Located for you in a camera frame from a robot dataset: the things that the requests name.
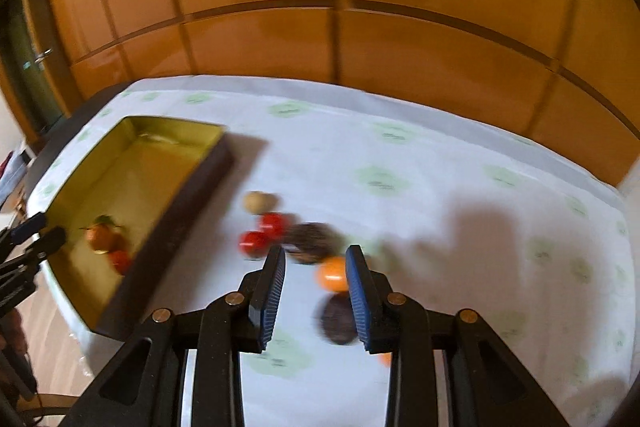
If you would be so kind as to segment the beige round fruit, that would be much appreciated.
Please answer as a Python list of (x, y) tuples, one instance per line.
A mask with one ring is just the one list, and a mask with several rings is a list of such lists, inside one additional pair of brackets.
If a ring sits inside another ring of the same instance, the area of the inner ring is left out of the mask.
[(260, 216), (275, 210), (278, 196), (262, 191), (249, 191), (244, 194), (243, 208), (252, 215)]

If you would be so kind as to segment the dark brown round fruit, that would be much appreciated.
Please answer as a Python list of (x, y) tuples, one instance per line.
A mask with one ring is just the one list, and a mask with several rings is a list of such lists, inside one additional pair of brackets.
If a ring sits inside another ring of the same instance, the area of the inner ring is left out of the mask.
[(329, 343), (337, 346), (353, 343), (358, 334), (349, 293), (337, 293), (324, 299), (317, 313), (317, 325)]

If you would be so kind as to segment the orange fruit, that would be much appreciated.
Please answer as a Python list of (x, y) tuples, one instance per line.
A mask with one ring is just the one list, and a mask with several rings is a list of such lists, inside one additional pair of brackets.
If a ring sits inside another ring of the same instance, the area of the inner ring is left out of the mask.
[(338, 294), (348, 291), (345, 258), (332, 256), (319, 263), (316, 270), (316, 282), (325, 291), (331, 291), (331, 293)]

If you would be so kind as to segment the orange with green leaf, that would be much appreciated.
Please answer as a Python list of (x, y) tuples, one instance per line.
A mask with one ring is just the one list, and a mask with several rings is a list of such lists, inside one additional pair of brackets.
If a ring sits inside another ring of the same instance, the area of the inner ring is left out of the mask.
[(83, 227), (84, 237), (91, 250), (104, 255), (114, 251), (120, 237), (120, 228), (109, 215), (99, 215), (91, 225)]

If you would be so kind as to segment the small red cherry tomato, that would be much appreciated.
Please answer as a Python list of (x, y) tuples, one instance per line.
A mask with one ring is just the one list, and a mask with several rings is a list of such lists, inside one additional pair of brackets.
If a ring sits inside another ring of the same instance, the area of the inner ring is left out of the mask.
[(259, 259), (268, 254), (270, 238), (261, 231), (247, 231), (239, 237), (239, 250), (250, 259)]
[(290, 226), (290, 219), (280, 212), (264, 213), (258, 220), (259, 231), (273, 242), (281, 242)]

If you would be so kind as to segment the orange tangerine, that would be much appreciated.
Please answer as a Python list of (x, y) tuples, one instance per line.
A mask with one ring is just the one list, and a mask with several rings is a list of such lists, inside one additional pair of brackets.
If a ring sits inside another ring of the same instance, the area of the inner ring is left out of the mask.
[(393, 355), (390, 352), (380, 353), (378, 355), (378, 361), (380, 361), (385, 367), (390, 367), (392, 365)]

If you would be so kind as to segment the red tomato in box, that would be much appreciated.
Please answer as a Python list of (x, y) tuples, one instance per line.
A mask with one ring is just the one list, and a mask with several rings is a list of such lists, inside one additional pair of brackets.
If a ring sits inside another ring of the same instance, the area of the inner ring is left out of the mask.
[(111, 262), (113, 269), (119, 275), (126, 275), (132, 265), (132, 259), (127, 251), (117, 249), (117, 251), (109, 251), (107, 254), (108, 261)]

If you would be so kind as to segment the dark brown avocado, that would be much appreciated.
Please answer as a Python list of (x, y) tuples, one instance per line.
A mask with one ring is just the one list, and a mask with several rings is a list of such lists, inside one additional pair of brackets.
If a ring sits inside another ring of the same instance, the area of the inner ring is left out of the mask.
[(319, 222), (293, 225), (282, 239), (284, 250), (300, 265), (316, 265), (335, 256), (341, 243), (341, 237), (329, 225)]

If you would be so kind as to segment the gold metal tin box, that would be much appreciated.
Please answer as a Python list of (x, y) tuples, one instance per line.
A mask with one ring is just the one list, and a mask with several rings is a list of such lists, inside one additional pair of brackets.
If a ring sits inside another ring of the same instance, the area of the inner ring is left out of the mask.
[[(66, 232), (49, 259), (58, 286), (89, 331), (126, 339), (198, 215), (235, 163), (226, 129), (131, 116), (101, 139), (62, 184), (46, 215)], [(111, 219), (128, 255), (118, 273), (84, 230)]]

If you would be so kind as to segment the white green patterned tablecloth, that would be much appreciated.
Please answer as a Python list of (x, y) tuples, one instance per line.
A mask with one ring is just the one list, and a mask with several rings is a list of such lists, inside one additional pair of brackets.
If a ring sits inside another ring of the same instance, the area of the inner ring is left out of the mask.
[(205, 307), (254, 269), (236, 247), (248, 191), (358, 244), (428, 309), (476, 310), (574, 426), (602, 426), (634, 379), (634, 255), (622, 195), (518, 135), (437, 109), (306, 81), (142, 80), (73, 134), (37, 183), (46, 209), (122, 118), (224, 126), (238, 169), (153, 305)]

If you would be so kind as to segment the dark doorway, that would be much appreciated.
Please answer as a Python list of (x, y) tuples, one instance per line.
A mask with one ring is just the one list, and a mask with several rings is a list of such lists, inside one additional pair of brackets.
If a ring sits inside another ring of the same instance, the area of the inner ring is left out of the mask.
[(32, 142), (41, 145), (66, 119), (51, 83), (64, 50), (50, 0), (1, 0), (1, 65), (8, 101)]

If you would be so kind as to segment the wooden panel cabinet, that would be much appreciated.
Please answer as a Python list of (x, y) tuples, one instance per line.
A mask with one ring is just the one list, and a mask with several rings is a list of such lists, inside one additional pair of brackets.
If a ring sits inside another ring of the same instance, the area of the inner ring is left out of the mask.
[(25, 0), (66, 112), (172, 75), (339, 84), (525, 136), (619, 184), (639, 158), (636, 0)]

